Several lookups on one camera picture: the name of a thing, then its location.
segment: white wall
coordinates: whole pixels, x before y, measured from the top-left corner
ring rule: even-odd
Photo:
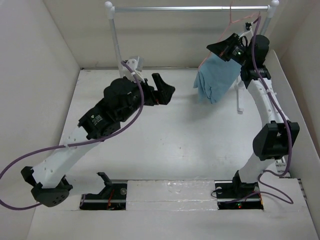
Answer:
[[[80,68],[41,0],[0,0],[0,170],[15,158],[59,142]],[[8,204],[34,204],[20,170],[0,181]],[[24,240],[34,210],[0,206],[0,239]]]
[[[320,2],[301,24],[280,62],[320,155]]]
[[[44,0],[63,38],[81,67],[115,67],[112,36],[105,14],[106,0]],[[281,4],[269,33],[288,0]],[[116,7],[229,6],[231,0],[111,0]],[[234,6],[267,6],[271,0],[235,0]],[[237,20],[253,12],[234,12]],[[140,55],[145,66],[197,67],[229,23],[228,12],[119,13],[115,24],[122,57]],[[243,30],[235,24],[225,34]]]

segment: blue cloth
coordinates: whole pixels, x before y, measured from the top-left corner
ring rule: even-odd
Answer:
[[[221,100],[237,79],[241,71],[240,64],[234,60],[223,61],[212,54],[202,64],[196,75],[193,88],[198,88],[199,101],[206,97],[214,104]]]

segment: blue towel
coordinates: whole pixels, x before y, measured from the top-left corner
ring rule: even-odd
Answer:
[[[241,71],[240,64],[232,59],[223,61],[212,54],[200,67],[193,88],[198,88],[199,101],[205,97],[214,104],[221,100],[237,79]]]

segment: white table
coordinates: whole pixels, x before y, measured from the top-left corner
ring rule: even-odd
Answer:
[[[28,239],[318,239],[296,179],[263,176],[289,194],[294,205],[263,196],[265,211],[217,210],[210,197],[213,180],[230,180],[252,154],[262,126],[249,93],[244,113],[238,114],[233,87],[218,104],[203,104],[192,88],[196,69],[144,70],[150,84],[155,72],[176,88],[169,105],[144,107],[133,126],[94,148],[70,173],[171,181],[129,181],[126,211],[81,211],[79,196],[54,208],[40,206]],[[117,77],[116,70],[80,72],[65,136]],[[172,185],[184,187],[172,191]]]

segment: white rack post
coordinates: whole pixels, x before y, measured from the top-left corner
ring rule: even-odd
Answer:
[[[268,6],[165,6],[165,7],[114,7],[110,1],[105,2],[104,6],[109,20],[109,25],[112,34],[113,46],[116,56],[117,65],[119,68],[120,77],[123,77],[121,71],[121,54],[117,38],[115,14],[116,13],[137,13],[137,12],[228,12],[230,11],[261,11],[267,12],[267,17],[263,23],[260,34],[264,35],[267,31],[271,18],[274,16],[279,0],[272,0]]]

